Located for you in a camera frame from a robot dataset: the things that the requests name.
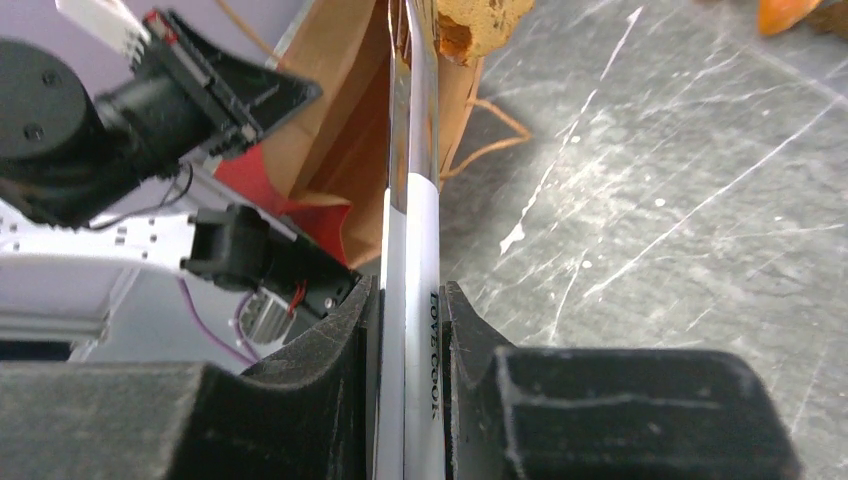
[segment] piece of bread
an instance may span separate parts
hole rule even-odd
[[[535,0],[438,0],[439,51],[465,65],[509,41]]]

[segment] brown paper bag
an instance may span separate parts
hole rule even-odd
[[[290,215],[352,268],[378,256],[381,246],[389,143],[387,17],[385,0],[315,0],[280,62],[317,81],[322,97],[261,145],[264,172],[256,171],[256,152],[216,172],[260,207]],[[481,104],[476,96],[482,67],[482,60],[462,67],[439,59],[439,155],[446,177],[457,173],[450,170],[456,149],[471,110]]]

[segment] cable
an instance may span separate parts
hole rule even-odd
[[[259,355],[259,352],[257,352],[256,349],[253,348],[253,345],[250,344],[250,341],[244,335],[244,331],[241,329],[241,323],[239,322],[239,319],[241,318],[241,313],[244,311],[244,307],[247,306],[247,303],[250,301],[253,295],[253,292],[247,292],[247,294],[245,294],[245,296],[242,297],[241,300],[239,300],[239,304],[236,307],[236,311],[235,313],[233,313],[233,329],[236,331],[236,338],[240,342],[240,345],[244,347],[248,355],[253,357],[254,362],[258,362],[262,360],[262,356]]]
[[[128,218],[137,217],[139,215],[147,215],[148,213],[156,213],[159,210],[162,210],[163,208],[173,206],[174,204],[182,200],[186,196],[186,194],[188,194],[188,190],[191,188],[191,184],[194,181],[194,167],[190,163],[186,163],[185,165],[188,169],[188,180],[186,180],[186,186],[183,187],[183,189],[176,197],[171,198],[170,200],[163,200],[162,202],[159,202],[158,204],[153,205],[151,207],[140,208],[134,212],[120,215],[118,217],[115,217],[111,220],[107,220],[97,225],[89,225],[88,227],[85,227],[85,229],[90,230],[92,232],[101,232],[103,230],[114,227],[115,225],[123,222]]]
[[[177,283],[180,286],[180,292],[182,293],[183,300],[185,300],[186,306],[188,307],[189,314],[191,315],[191,318],[194,321],[194,324],[197,326],[198,329],[200,329],[201,333],[203,333],[203,335],[210,342],[221,347],[222,350],[227,352],[227,354],[229,354],[231,357],[235,358],[239,362],[241,362],[241,363],[243,363],[247,366],[251,366],[254,363],[256,363],[253,360],[251,360],[250,358],[244,356],[241,352],[239,352],[235,348],[228,345],[227,342],[218,338],[212,332],[212,330],[210,330],[209,327],[207,327],[206,324],[203,323],[203,320],[200,318],[200,314],[197,313],[197,307],[195,307],[194,299],[191,297],[191,291],[188,289],[188,284],[182,278],[178,278]]]

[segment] marble table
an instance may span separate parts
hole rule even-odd
[[[537,0],[480,87],[535,139],[447,183],[442,278],[519,344],[736,353],[848,478],[848,44],[755,11]]]

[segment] tabletop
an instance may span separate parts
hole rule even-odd
[[[848,476],[848,44],[756,2],[537,0],[479,96],[535,138],[442,194],[442,279],[522,345],[708,348]],[[475,112],[461,158],[510,136]]]

